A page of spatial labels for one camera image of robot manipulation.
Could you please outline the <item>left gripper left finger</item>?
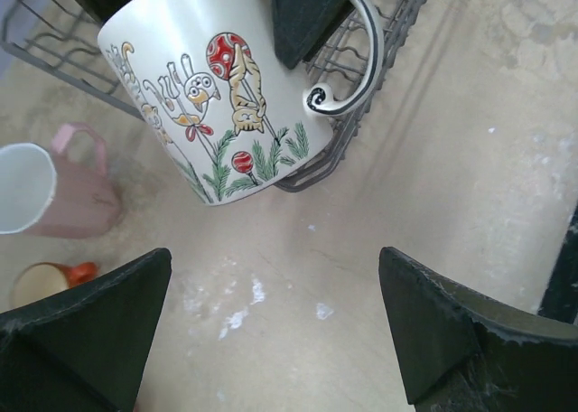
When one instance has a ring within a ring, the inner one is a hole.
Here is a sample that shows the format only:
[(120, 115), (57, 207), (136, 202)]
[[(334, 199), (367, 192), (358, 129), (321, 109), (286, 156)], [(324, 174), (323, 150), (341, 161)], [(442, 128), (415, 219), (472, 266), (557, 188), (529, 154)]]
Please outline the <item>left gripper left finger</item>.
[(132, 411), (172, 274), (156, 248), (1, 315), (3, 411)]

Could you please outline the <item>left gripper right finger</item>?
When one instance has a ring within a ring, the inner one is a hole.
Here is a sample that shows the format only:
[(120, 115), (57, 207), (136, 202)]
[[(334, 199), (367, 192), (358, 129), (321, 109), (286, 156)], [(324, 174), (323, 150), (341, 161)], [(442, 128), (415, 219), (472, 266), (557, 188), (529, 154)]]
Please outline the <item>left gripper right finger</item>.
[(575, 411), (577, 328), (503, 304), (392, 247), (378, 276), (417, 411)]

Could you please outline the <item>small red-orange cup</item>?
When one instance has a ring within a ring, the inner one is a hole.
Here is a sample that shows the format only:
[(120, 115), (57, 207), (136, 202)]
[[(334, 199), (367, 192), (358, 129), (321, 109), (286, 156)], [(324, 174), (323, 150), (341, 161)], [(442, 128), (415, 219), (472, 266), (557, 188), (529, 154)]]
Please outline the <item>small red-orange cup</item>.
[(37, 263), (27, 267), (14, 281), (10, 307), (19, 308), (56, 295), (97, 277), (98, 266), (84, 262), (75, 267), (57, 263)]

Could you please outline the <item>cream white mug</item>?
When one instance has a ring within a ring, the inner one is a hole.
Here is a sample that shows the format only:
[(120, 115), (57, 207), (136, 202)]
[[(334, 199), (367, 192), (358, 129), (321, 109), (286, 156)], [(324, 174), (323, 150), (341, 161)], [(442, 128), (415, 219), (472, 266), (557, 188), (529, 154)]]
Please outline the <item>cream white mug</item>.
[(375, 88), (385, 53), (371, 0), (350, 0), (368, 33), (368, 65), (343, 100), (275, 56), (258, 0), (132, 0), (98, 33), (98, 46), (200, 199), (246, 198), (328, 146), (331, 119)]

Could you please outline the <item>pink faceted mug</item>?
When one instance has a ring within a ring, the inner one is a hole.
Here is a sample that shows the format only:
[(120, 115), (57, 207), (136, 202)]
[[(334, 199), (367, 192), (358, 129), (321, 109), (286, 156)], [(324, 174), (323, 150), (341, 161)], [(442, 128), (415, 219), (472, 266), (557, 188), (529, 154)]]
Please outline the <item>pink faceted mug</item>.
[[(94, 142), (95, 166), (68, 158), (78, 133)], [(104, 139), (90, 126), (60, 127), (46, 149), (34, 143), (1, 148), (1, 233), (64, 239), (99, 236), (111, 229), (121, 213), (107, 173)]]

